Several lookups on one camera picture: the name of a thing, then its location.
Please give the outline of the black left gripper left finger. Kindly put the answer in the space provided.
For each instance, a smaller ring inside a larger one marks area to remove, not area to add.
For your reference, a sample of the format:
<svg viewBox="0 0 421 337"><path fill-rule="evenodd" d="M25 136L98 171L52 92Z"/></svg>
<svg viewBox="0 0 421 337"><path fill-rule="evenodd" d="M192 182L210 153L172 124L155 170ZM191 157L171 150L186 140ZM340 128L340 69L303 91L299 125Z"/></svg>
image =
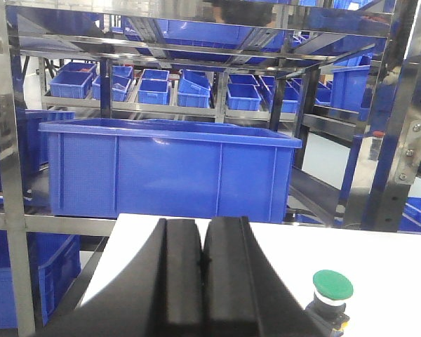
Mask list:
<svg viewBox="0 0 421 337"><path fill-rule="evenodd" d="M192 219L159 219L127 266L39 336L202 336L201 241Z"/></svg>

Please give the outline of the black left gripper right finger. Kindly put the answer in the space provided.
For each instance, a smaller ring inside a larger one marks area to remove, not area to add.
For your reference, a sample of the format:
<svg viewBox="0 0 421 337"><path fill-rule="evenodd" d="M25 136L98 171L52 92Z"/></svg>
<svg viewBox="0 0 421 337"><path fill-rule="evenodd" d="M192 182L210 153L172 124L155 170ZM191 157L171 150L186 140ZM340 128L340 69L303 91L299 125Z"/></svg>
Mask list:
<svg viewBox="0 0 421 337"><path fill-rule="evenodd" d="M213 218L203 248L206 336L318 336L246 217Z"/></svg>

